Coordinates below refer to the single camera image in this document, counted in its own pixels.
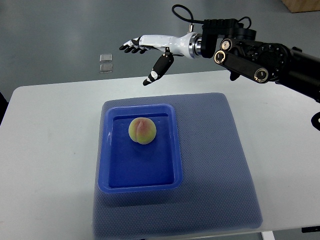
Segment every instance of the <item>table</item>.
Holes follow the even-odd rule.
[[[253,232],[320,225],[320,132],[313,99],[228,71],[19,87],[0,126],[3,239],[93,239],[92,210],[104,102],[225,94],[255,185],[263,223]],[[237,234],[211,232],[205,235]]]

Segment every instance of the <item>floor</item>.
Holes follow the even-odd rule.
[[[257,41],[296,46],[320,58],[320,11],[293,14],[281,0],[0,0],[0,92],[9,101],[20,86],[147,76],[161,53],[131,54],[119,47],[141,35],[185,35],[189,25],[172,14],[173,4],[187,6],[197,20],[249,16]],[[194,30],[202,32],[200,25]],[[112,54],[112,72],[99,73],[100,54]],[[176,57],[167,74],[216,70],[222,67],[212,59]],[[320,239],[320,233],[301,229],[274,236]],[[261,239],[258,233],[214,238]]]

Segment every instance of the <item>black cable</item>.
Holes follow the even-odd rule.
[[[251,27],[251,18],[248,16],[244,16],[243,18],[238,20],[238,23],[240,23],[242,20],[248,19],[249,20],[249,26],[246,29],[249,29]]]
[[[178,13],[176,13],[175,8],[182,8],[184,10],[186,10],[189,14],[190,14],[190,19],[184,18],[183,16],[180,16]],[[194,20],[194,16],[192,15],[192,12],[186,7],[183,6],[181,4],[175,4],[172,6],[172,12],[174,15],[176,15],[178,18],[180,18],[181,20],[191,23],[191,24],[204,24],[205,21],[200,21],[200,20]]]

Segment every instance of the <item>blue mat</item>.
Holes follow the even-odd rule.
[[[119,106],[174,107],[183,182],[173,190],[102,192],[97,184],[105,113]],[[226,97],[221,93],[107,101],[102,107],[94,191],[95,239],[145,239],[255,229],[262,215]]]

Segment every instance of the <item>robotic arm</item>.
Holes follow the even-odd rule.
[[[191,19],[179,16],[174,9],[181,7],[190,13]],[[302,53],[302,50],[280,43],[255,41],[256,31],[250,29],[249,17],[237,19],[193,20],[192,13],[182,5],[174,5],[173,13],[191,23],[189,33],[182,37],[144,35],[132,39],[120,47],[126,53],[144,53],[157,49],[164,54],[155,63],[143,85],[160,79],[174,61],[173,56],[194,59],[202,56],[212,58],[215,63],[230,71],[230,80],[240,75],[259,84],[275,82],[315,99],[320,103],[320,59]],[[244,28],[242,20],[248,19]],[[202,34],[192,31],[193,23],[202,24]],[[222,42],[216,51],[217,39]],[[320,131],[320,112],[311,119],[312,125]]]

